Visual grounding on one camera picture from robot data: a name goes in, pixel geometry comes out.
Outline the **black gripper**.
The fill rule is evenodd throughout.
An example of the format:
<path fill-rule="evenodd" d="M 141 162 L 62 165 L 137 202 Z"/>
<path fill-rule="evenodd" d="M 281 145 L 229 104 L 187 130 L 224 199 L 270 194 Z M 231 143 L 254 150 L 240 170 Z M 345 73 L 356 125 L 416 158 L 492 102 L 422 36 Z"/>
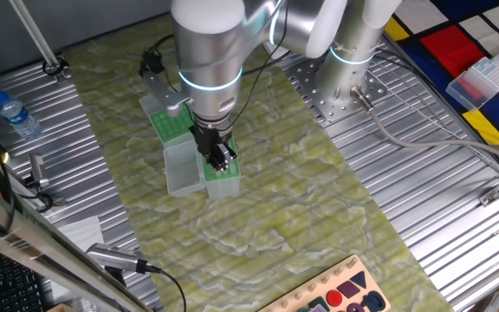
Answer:
<path fill-rule="evenodd" d="M 219 135 L 215 128 L 203 128 L 198 124 L 191 127 L 191 133 L 198 151 L 206 158 L 208 165 L 215 172 L 223 172 L 237 158 L 227 141 Z"/>

